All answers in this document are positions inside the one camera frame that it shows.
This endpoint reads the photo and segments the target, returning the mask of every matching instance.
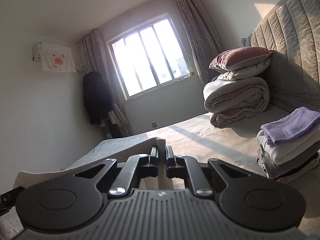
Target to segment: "gray headboard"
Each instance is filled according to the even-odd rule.
[[[271,104],[289,112],[320,108],[320,0],[286,0],[242,43],[275,50],[261,75]]]

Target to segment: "stack of folded clothes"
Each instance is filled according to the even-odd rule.
[[[289,183],[319,164],[320,113],[300,107],[261,126],[257,163],[269,179]]]
[[[267,83],[256,77],[268,68],[272,51],[260,47],[232,49],[210,64],[219,73],[204,87],[204,107],[215,127],[225,126],[263,112],[270,101]]]

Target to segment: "purple towel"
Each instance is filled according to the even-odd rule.
[[[268,145],[292,142],[314,130],[320,124],[320,113],[306,107],[294,110],[288,116],[261,126]]]

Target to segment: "rolled comforter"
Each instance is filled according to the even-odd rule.
[[[204,107],[213,113],[210,122],[215,127],[260,114],[270,101],[269,88],[259,77],[210,82],[203,95]]]

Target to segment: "black coat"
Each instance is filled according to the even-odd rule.
[[[113,101],[108,86],[102,76],[90,72],[83,77],[83,102],[91,124],[100,124],[101,118],[109,117],[108,112],[113,110]]]

